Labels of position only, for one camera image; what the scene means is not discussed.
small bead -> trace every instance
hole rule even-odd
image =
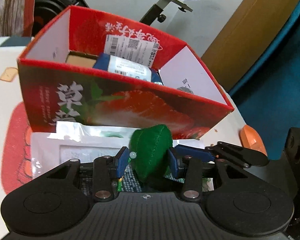
[[[136,152],[130,152],[130,158],[135,159],[137,157]]]

white table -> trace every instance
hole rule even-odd
[[[0,44],[6,38],[0,38]],[[8,66],[17,66],[16,58],[23,50],[23,47],[5,47],[0,48],[0,75]],[[4,147],[7,127],[9,119],[15,106],[22,102],[18,77],[11,83],[0,81],[0,205],[5,197],[5,192],[1,184],[1,164],[2,164],[2,151]],[[238,109],[226,116],[214,128],[207,132],[201,140],[205,146],[216,144],[217,141],[224,141],[235,145],[241,145],[239,138],[239,131],[245,125],[245,122],[240,115]],[[0,239],[8,233],[4,221],[0,214]]]

blue package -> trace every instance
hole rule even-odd
[[[149,69],[139,63],[105,53],[99,55],[93,68],[163,85],[159,74],[155,70]]]

round black disc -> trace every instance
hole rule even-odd
[[[292,200],[280,189],[251,180],[231,179],[206,201],[209,217],[227,231],[265,236],[283,230],[293,215]]]
[[[8,194],[1,215],[8,229],[23,235],[50,235],[81,221],[89,210],[87,197],[63,180],[31,182]]]
[[[259,151],[246,151],[244,159],[253,166],[266,166],[269,163],[268,157]]]

blue gripper pad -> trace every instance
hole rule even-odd
[[[199,149],[199,148],[178,144],[175,147],[175,150],[178,152],[180,156],[190,155],[194,158],[200,159],[204,163],[214,161],[215,159],[215,157],[208,150],[205,149]]]
[[[168,149],[168,158],[169,158],[169,168],[171,171],[171,174],[174,178],[178,176],[178,164],[177,159],[173,155],[170,149]]]
[[[124,170],[128,165],[129,153],[128,147],[122,147],[115,156],[115,158],[118,159],[117,178],[122,178],[124,174]]]

